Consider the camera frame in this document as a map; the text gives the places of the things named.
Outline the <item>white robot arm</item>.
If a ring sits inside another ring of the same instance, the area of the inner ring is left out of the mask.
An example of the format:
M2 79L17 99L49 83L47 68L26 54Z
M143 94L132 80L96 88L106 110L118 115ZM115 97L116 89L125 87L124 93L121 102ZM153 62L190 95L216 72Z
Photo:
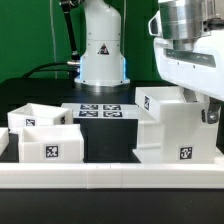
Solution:
M121 16L104 0L82 0L86 50L80 60L79 85L100 90L129 82L120 52ZM158 0L148 22L156 65L162 79L210 98L202 119L218 121L224 102L224 20L215 0Z

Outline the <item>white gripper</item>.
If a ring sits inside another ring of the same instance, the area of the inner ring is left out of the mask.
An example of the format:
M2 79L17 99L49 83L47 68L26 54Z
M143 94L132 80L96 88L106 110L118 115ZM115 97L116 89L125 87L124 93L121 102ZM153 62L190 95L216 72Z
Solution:
M194 91L216 98L202 110L202 121L217 123L220 101L224 101L224 31L212 31L209 36L199 38L193 51L175 51L170 41L156 37L154 52L159 75L185 87L182 95L187 103L197 101Z

